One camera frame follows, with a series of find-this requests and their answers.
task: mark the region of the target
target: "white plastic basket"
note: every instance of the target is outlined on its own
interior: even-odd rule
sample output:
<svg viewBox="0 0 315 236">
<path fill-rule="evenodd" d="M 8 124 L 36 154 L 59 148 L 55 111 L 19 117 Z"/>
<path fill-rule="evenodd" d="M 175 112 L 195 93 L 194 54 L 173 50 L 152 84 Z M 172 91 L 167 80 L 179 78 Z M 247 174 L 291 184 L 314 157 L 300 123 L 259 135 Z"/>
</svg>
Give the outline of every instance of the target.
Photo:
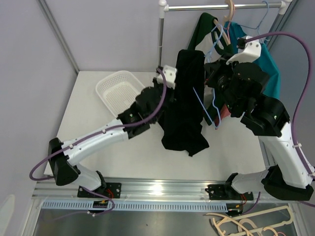
<svg viewBox="0 0 315 236">
<path fill-rule="evenodd" d="M 126 110 L 140 94 L 144 85 L 129 71 L 118 71 L 111 74 L 96 85 L 96 92 L 116 117 Z"/>
</svg>

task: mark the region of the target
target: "white table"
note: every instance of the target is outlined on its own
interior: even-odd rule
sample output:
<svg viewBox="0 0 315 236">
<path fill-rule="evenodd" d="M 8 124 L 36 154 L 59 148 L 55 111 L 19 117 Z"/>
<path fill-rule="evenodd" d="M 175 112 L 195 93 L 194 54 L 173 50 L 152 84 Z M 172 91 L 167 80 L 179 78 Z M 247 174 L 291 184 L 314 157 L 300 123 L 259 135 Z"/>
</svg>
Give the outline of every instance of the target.
<svg viewBox="0 0 315 236">
<path fill-rule="evenodd" d="M 61 141 L 89 133 L 114 119 L 95 86 L 113 72 L 80 71 L 58 131 Z M 133 72 L 145 86 L 152 84 L 154 72 Z M 225 118 L 215 130 L 203 121 L 202 135 L 209 148 L 189 157 L 186 151 L 166 150 L 158 125 L 123 143 L 118 143 L 86 158 L 82 164 L 106 177 L 218 180 L 231 173 L 254 173 L 265 169 L 258 138 L 238 118 Z M 49 165 L 45 174 L 52 174 Z"/>
</svg>

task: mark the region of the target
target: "white wall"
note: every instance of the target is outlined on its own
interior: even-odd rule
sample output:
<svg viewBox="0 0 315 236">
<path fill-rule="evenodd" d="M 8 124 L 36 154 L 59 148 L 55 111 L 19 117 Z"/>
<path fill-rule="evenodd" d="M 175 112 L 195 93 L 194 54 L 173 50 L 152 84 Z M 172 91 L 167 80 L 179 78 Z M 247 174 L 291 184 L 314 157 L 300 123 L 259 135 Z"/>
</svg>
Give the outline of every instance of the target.
<svg viewBox="0 0 315 236">
<path fill-rule="evenodd" d="M 315 57 L 314 26 L 312 24 L 312 22 L 315 21 L 314 9 L 315 1 L 300 0 L 283 29 L 283 31 L 295 33 L 303 38 L 309 45 L 313 57 Z M 281 36 L 275 42 L 275 45 L 271 50 L 271 54 L 281 72 L 280 99 L 284 103 L 292 118 L 307 76 L 308 64 L 306 53 L 302 46 L 294 39 Z M 310 87 L 297 118 L 297 137 L 298 141 L 302 144 L 303 152 L 306 157 L 310 163 L 315 166 L 314 79 L 315 76 L 313 75 Z M 315 204 L 315 193 L 313 194 L 311 203 Z M 303 206 L 302 208 L 306 216 L 306 222 L 310 229 L 310 235 L 314 235 L 315 208 L 310 208 L 308 206 Z"/>
<path fill-rule="evenodd" d="M 168 0 L 169 5 L 224 4 L 224 0 Z M 255 3 L 261 0 L 235 0 Z M 47 0 L 80 70 L 155 71 L 158 65 L 158 0 Z M 228 10 L 208 11 L 223 19 Z M 234 21 L 256 27 L 266 9 L 237 10 Z M 269 31 L 278 10 L 270 9 L 261 26 Z M 175 66 L 188 46 L 202 11 L 165 16 L 162 65 Z"/>
<path fill-rule="evenodd" d="M 57 134 L 76 75 L 36 0 L 1 1 L 0 32 L 0 205 L 15 195 L 6 235 L 17 236 L 35 186 L 29 172 Z"/>
</svg>

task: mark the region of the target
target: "black cloth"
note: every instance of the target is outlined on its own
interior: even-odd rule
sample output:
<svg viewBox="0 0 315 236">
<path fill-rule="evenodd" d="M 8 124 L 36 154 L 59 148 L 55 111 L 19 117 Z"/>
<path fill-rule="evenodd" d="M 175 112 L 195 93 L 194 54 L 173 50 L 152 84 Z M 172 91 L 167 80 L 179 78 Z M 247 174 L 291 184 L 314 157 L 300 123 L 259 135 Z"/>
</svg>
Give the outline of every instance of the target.
<svg viewBox="0 0 315 236">
<path fill-rule="evenodd" d="M 201 101 L 204 94 L 204 54 L 201 51 L 181 50 L 177 56 L 175 101 L 159 120 L 164 130 L 162 143 L 166 149 L 186 150 L 189 156 L 209 147 L 201 135 L 203 109 L 193 88 Z"/>
</svg>

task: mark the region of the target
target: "teal cloth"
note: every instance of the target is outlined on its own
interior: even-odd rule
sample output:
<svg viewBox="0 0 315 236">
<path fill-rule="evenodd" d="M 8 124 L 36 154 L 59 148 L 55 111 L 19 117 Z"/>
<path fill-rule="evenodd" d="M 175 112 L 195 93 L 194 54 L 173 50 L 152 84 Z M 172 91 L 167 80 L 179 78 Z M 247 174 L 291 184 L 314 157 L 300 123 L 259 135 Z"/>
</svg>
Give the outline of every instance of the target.
<svg viewBox="0 0 315 236">
<path fill-rule="evenodd" d="M 230 25 L 229 34 L 234 53 L 238 53 L 238 49 L 236 48 L 237 38 L 244 37 L 246 34 L 243 32 L 242 27 L 234 22 Z M 265 44 L 261 45 L 261 55 L 254 61 L 254 63 L 259 65 L 260 68 L 270 76 L 269 82 L 263 94 L 279 99 L 281 84 L 280 71 Z"/>
</svg>

